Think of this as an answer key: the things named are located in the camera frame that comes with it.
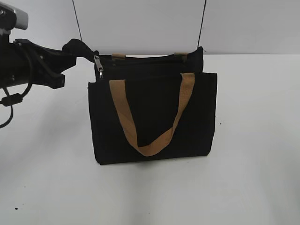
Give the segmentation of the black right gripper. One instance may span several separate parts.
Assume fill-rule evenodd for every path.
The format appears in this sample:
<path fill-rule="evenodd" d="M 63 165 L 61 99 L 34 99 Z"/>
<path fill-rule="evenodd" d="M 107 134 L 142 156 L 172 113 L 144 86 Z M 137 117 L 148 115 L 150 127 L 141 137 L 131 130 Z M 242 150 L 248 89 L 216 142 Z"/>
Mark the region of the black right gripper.
<path fill-rule="evenodd" d="M 34 85 L 59 89 L 65 86 L 61 73 L 76 65 L 77 58 L 93 62 L 93 51 L 81 40 L 71 39 L 62 50 L 39 46 L 27 39 L 9 41 L 0 37 L 0 86 L 12 87 L 32 82 Z"/>

